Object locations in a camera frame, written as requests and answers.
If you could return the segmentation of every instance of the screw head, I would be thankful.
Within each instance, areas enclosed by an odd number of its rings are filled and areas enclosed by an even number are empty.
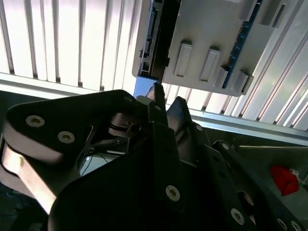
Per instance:
[[[158,110],[158,111],[161,111],[162,109],[159,107],[159,106],[157,106],[157,105],[155,105],[155,108]]]
[[[226,149],[226,150],[229,150],[229,146],[226,145],[225,143],[222,144],[222,147],[223,147],[224,149]]]
[[[34,128],[39,128],[39,127],[42,127],[44,124],[45,124],[45,120],[38,116],[38,115],[29,115],[27,118],[26,118],[26,123],[31,126],[31,127],[34,127]]]
[[[75,136],[72,132],[69,131],[61,131],[58,134],[58,139],[62,143],[72,143],[75,141]]]
[[[196,125],[196,128],[197,128],[199,131],[202,131],[202,130],[203,130],[203,128],[202,128],[199,124]]]
[[[284,223],[283,220],[281,220],[280,218],[277,219],[278,224],[280,224],[280,226],[284,229],[284,230],[288,230],[287,225]]]
[[[299,227],[299,225],[295,221],[291,221],[291,225],[296,231],[302,231],[302,229]]]
[[[132,99],[130,97],[128,97],[128,96],[125,96],[124,99],[129,101],[129,102],[132,102]]]
[[[173,185],[168,185],[166,187],[166,194],[171,201],[179,201],[180,200],[180,192]]]
[[[244,225],[245,220],[244,217],[242,216],[241,212],[239,210],[237,210],[236,208],[231,209],[231,215],[233,217],[233,219],[239,223],[240,225]]]

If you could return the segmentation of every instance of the blue circuit board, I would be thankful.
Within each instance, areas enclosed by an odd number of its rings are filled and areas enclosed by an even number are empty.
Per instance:
[[[229,59],[227,61],[227,64],[225,66],[226,70],[228,71],[228,74],[226,76],[226,79],[222,85],[222,88],[226,88],[227,84],[228,84],[228,81],[230,79],[230,76],[233,72],[233,69],[235,67],[235,64],[241,54],[241,51],[244,47],[244,44],[247,40],[247,37],[249,35],[249,32],[251,30],[251,27],[256,19],[256,16],[257,16],[257,13],[260,9],[260,6],[262,4],[262,1],[263,0],[258,0],[256,5],[255,5],[255,8],[253,10],[253,13],[251,14],[251,17],[249,19],[249,21],[244,21],[241,28],[240,28],[240,31],[239,31],[239,34],[236,38],[236,41],[233,45],[233,48],[231,50],[231,53],[230,53],[230,56],[229,56]]]

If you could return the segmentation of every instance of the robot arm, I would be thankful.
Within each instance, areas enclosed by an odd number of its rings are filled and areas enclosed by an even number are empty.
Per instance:
[[[50,231],[305,230],[230,145],[211,146],[184,99],[166,112],[161,85],[147,97],[115,90],[11,108],[0,180],[38,200]],[[80,177],[90,153],[121,148]]]

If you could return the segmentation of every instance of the wire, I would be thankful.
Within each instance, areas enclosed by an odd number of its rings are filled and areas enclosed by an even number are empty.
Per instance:
[[[18,214],[0,214],[0,217],[13,217],[18,216]]]
[[[89,163],[88,163],[88,166],[87,166],[86,169],[83,171],[83,173],[81,174],[81,176],[83,176],[83,175],[85,174],[85,172],[87,171],[87,169],[89,168],[92,159],[93,159],[93,156],[91,156],[91,159],[90,159],[90,161],[89,161]]]
[[[106,162],[106,164],[108,164],[109,162],[106,160],[106,158],[102,155],[102,154],[96,154],[96,155],[99,155],[101,158],[104,159],[104,161]]]

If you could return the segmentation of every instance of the red cloth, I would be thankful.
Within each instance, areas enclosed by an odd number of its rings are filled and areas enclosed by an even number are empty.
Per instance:
[[[298,191],[298,180],[288,169],[281,166],[270,167],[270,173],[273,176],[274,182],[281,192],[281,196],[286,196]]]

